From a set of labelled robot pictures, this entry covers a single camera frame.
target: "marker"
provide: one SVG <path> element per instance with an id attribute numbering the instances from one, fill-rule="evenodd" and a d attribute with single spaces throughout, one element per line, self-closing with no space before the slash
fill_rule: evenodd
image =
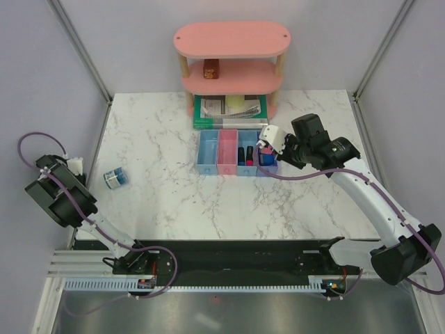
<path id="1" fill-rule="evenodd" d="M 245 156 L 245 165 L 253 166 L 253 146 L 248 146 L 248 153 Z"/>
<path id="2" fill-rule="evenodd" d="M 244 148 L 238 148 L 238 166 L 245 166 Z"/>

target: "marble table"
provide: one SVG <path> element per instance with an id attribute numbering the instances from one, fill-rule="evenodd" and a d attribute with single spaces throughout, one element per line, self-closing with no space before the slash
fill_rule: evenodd
<path id="1" fill-rule="evenodd" d="M 304 182 L 268 177 L 200 176 L 199 131 L 182 93 L 116 94 L 90 190 L 116 227 L 137 239 L 376 238 L 356 204 L 325 176 Z M 317 113 L 331 138 L 364 149 L 344 90 L 283 91 L 271 124 Z M 279 163 L 282 175 L 305 175 Z M 110 190 L 102 175 L 123 167 L 129 184 Z M 93 239 L 82 231 L 78 239 Z"/>

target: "blue can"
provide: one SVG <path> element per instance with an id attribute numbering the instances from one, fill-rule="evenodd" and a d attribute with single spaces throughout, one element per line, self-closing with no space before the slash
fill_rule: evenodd
<path id="1" fill-rule="evenodd" d="M 104 174 L 104 180 L 108 188 L 116 189 L 128 183 L 128 178 L 125 175 L 122 167 L 116 168 Z"/>

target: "oval pink shelf top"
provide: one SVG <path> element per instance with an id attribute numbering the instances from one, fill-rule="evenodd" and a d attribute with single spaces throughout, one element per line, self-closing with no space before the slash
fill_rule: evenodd
<path id="1" fill-rule="evenodd" d="M 269 58 L 287 50 L 291 34 L 269 21 L 200 22 L 180 28 L 173 41 L 188 58 Z"/>

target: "book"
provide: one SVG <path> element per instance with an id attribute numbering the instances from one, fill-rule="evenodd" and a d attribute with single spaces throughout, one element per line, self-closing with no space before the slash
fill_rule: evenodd
<path id="1" fill-rule="evenodd" d="M 236 109 L 226 105 L 224 95 L 195 95 L 194 129 L 262 129 L 268 124 L 265 95 L 246 95 Z"/>

